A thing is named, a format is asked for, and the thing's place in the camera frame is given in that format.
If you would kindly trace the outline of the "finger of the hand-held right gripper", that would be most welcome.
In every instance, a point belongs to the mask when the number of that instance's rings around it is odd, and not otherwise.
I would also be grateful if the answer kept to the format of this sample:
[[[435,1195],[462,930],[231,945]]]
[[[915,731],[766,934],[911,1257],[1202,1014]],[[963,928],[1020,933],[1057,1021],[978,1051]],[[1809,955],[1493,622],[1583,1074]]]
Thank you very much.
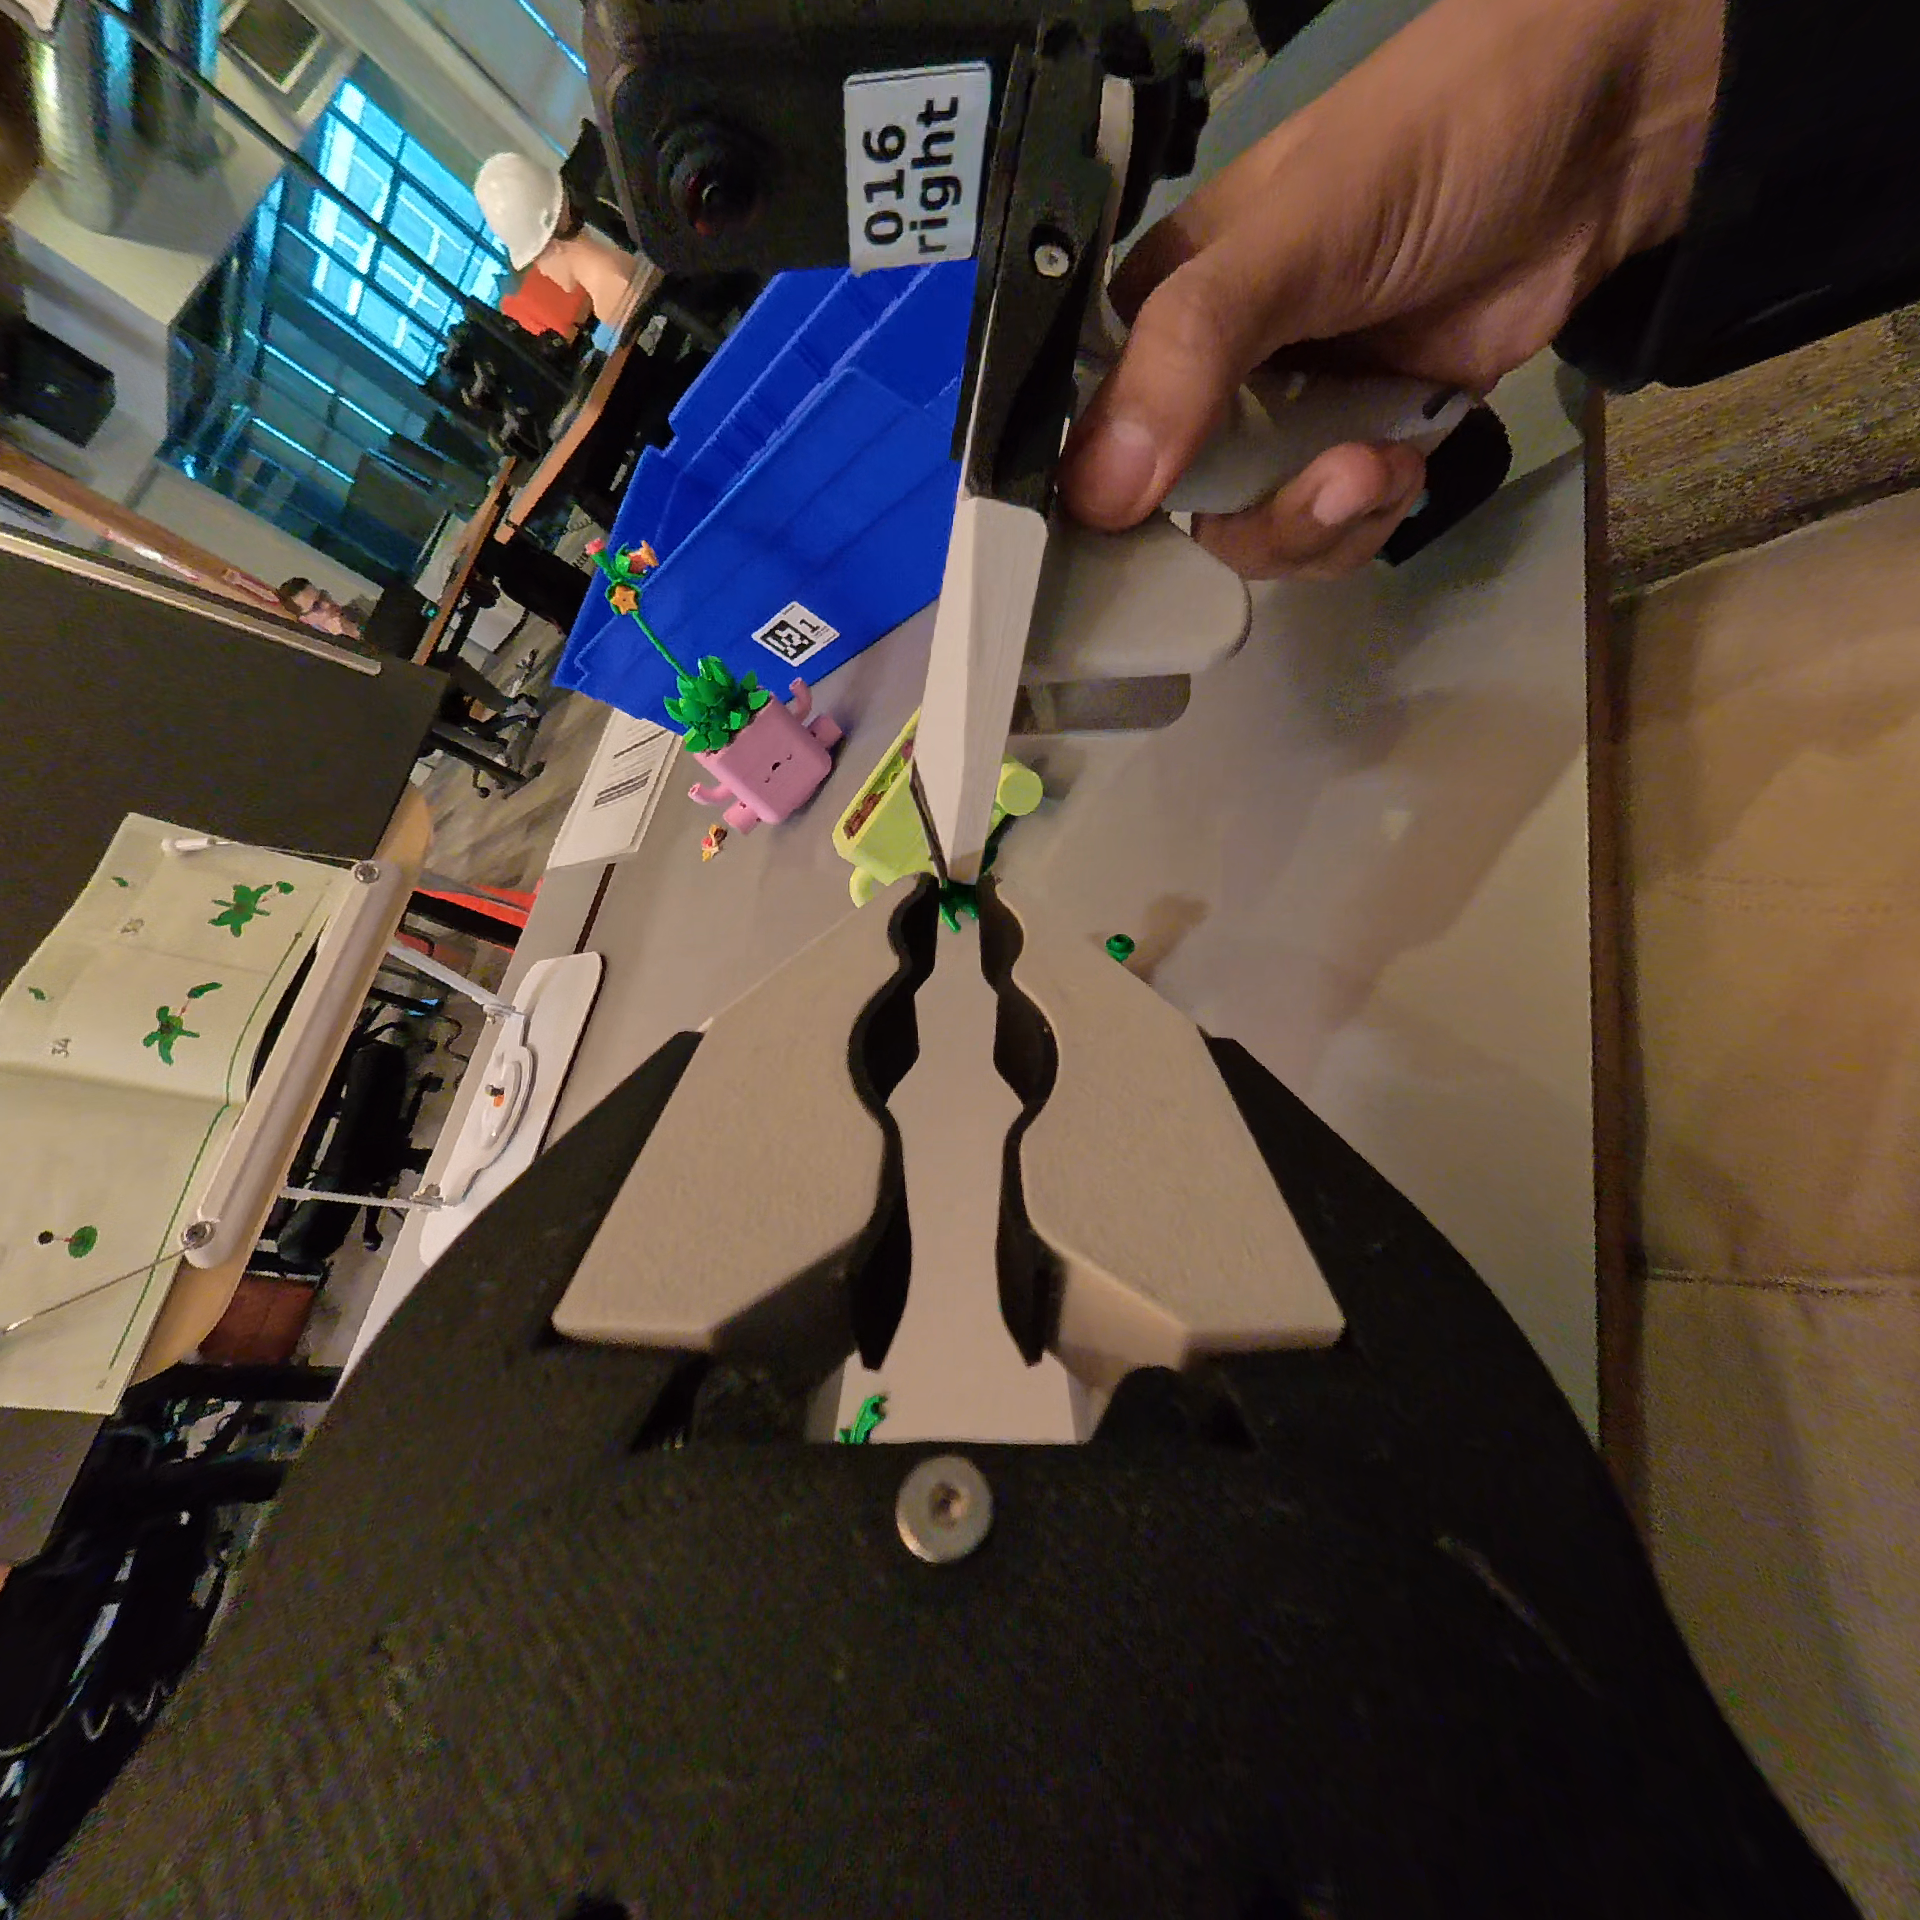
[[[910,778],[947,881],[981,876],[1047,541],[1041,512],[955,501]]]

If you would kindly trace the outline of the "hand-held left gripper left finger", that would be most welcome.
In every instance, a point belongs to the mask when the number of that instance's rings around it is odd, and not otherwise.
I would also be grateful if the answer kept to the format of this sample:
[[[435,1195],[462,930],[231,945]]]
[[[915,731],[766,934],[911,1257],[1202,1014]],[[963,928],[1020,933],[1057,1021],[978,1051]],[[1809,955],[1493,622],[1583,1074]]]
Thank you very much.
[[[758,1370],[886,1355],[911,1265],[890,1094],[934,949],[938,883],[899,881],[707,1024],[558,1333]]]

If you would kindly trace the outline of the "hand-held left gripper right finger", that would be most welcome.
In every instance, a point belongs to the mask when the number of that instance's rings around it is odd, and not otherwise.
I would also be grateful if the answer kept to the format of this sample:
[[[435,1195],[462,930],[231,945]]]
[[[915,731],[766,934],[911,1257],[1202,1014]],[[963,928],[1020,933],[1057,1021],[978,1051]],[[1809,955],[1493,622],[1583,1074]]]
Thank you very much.
[[[1347,1320],[1209,1038],[1093,934],[981,896],[1001,1153],[998,1310],[1069,1376],[1321,1352]]]

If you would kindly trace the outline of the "person's right hand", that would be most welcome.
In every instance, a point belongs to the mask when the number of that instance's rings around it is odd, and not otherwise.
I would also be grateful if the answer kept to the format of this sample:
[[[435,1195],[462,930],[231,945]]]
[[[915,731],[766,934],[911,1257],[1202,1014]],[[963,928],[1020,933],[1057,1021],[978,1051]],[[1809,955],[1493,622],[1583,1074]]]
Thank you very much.
[[[1674,241],[1716,101],[1723,5],[1431,5],[1131,246],[1119,360],[1061,498],[1156,510],[1265,366],[1484,395],[1627,258]]]

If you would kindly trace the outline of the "lime green planter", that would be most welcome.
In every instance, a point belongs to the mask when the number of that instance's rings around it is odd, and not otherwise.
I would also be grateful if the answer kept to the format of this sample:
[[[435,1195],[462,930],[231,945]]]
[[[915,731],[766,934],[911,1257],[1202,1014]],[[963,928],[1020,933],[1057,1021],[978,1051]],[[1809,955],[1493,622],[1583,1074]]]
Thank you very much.
[[[852,870],[849,891],[854,907],[867,905],[900,877],[934,874],[911,781],[918,722],[922,710],[911,710],[879,766],[831,827],[831,848]],[[1018,760],[1001,762],[989,837],[981,857],[982,874],[991,869],[1009,822],[1033,814],[1043,797],[1044,786],[1037,773]]]

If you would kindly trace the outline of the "pink planter with green plant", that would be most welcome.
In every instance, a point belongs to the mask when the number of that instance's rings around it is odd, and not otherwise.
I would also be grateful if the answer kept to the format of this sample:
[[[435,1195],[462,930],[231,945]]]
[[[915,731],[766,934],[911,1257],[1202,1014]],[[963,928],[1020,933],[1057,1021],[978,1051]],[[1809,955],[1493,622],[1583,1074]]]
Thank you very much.
[[[669,669],[675,689],[663,710],[682,731],[682,746],[711,774],[694,781],[689,801],[721,809],[729,833],[780,825],[799,812],[831,773],[831,747],[843,731],[819,710],[804,680],[794,680],[778,700],[755,672],[735,674],[718,657],[678,661],[646,619],[642,597],[658,554],[646,545],[588,541],[588,558],[609,582],[609,604],[646,637]]]

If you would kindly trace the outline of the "white hard hat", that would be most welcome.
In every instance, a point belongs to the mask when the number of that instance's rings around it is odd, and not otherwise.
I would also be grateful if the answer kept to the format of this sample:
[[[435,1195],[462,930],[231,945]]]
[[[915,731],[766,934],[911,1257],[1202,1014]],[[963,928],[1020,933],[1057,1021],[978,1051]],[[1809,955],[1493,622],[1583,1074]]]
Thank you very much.
[[[487,156],[470,181],[470,195],[513,272],[525,272],[563,237],[570,195],[558,164],[519,152]]]

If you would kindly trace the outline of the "blue storage bin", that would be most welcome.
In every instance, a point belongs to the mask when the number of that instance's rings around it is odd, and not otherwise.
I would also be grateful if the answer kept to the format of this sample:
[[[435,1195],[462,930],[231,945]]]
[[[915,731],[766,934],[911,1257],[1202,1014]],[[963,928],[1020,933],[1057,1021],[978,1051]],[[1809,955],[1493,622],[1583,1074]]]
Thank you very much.
[[[675,666],[711,657],[785,700],[922,613],[954,525],[974,289],[971,261],[772,276],[639,456],[609,538],[655,550],[639,613],[671,661],[599,574],[555,683],[667,726]]]

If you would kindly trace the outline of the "red crate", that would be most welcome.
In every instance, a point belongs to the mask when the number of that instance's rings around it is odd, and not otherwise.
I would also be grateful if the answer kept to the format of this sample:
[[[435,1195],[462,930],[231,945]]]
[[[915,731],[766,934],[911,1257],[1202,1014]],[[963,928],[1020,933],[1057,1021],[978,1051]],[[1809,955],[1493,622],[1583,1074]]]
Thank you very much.
[[[449,941],[514,954],[538,904],[534,891],[425,883],[399,912],[396,941],[419,955],[442,955]]]

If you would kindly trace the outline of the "black office chair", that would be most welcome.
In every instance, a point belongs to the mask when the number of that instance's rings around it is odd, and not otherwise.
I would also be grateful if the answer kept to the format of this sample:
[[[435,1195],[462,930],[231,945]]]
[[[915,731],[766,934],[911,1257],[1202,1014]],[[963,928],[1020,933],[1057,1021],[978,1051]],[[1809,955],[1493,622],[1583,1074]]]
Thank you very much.
[[[293,1186],[348,1201],[282,1197],[260,1235],[270,1270],[321,1282],[350,1236],[367,1252],[382,1250],[382,1218],[399,1177],[425,1171],[413,1131],[425,1098],[442,1088],[407,1027],[373,1027],[350,1042],[290,1171]]]

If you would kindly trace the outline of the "printed sheet in clear sleeve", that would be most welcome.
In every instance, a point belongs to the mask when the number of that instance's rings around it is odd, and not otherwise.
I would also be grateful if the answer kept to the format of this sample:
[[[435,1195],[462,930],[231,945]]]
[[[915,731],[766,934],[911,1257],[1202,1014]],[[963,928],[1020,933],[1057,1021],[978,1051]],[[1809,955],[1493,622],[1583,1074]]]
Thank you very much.
[[[678,760],[682,734],[613,710],[546,856],[546,870],[606,866],[633,857]]]

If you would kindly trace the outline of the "wooden top standing desk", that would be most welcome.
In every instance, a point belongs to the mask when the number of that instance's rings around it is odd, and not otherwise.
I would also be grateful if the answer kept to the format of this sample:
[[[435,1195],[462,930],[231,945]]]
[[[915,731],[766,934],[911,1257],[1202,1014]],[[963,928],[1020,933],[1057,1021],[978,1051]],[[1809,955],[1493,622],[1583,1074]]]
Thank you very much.
[[[639,347],[645,326],[655,314],[663,286],[666,272],[639,257],[626,300],[618,310],[609,357],[591,379],[579,384],[575,394],[559,409],[546,452],[538,462],[509,457],[498,469],[453,550],[453,565],[435,604],[435,614],[410,652],[410,658],[419,668],[449,669],[449,662],[463,646],[463,628],[457,627],[455,617],[463,609],[476,571],[489,554],[489,545],[514,540],[541,510],[546,498],[559,489],[566,469],[575,462],[613,405],[618,384]]]

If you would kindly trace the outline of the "person's beige pants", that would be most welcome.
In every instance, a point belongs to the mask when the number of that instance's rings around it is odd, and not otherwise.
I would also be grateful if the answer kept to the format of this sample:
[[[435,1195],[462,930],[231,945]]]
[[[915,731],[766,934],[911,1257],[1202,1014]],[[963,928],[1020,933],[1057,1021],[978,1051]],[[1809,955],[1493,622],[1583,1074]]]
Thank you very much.
[[[1622,617],[1649,1545],[1868,1916],[1918,1908],[1916,529]]]

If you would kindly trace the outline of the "building instruction booklet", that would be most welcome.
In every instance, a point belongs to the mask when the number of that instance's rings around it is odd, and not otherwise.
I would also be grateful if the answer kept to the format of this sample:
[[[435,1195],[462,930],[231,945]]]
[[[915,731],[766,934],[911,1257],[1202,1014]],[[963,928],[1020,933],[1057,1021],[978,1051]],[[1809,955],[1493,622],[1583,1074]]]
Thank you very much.
[[[139,814],[2,998],[2,1403],[109,1412],[350,869]]]

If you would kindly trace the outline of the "black divider panel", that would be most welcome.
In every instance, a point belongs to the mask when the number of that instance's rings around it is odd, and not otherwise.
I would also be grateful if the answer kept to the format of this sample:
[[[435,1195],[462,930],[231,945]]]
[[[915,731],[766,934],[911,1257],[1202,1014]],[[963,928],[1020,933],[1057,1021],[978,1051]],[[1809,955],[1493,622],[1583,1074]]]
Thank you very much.
[[[126,816],[367,857],[444,674],[365,661],[121,563],[4,533],[2,978]]]

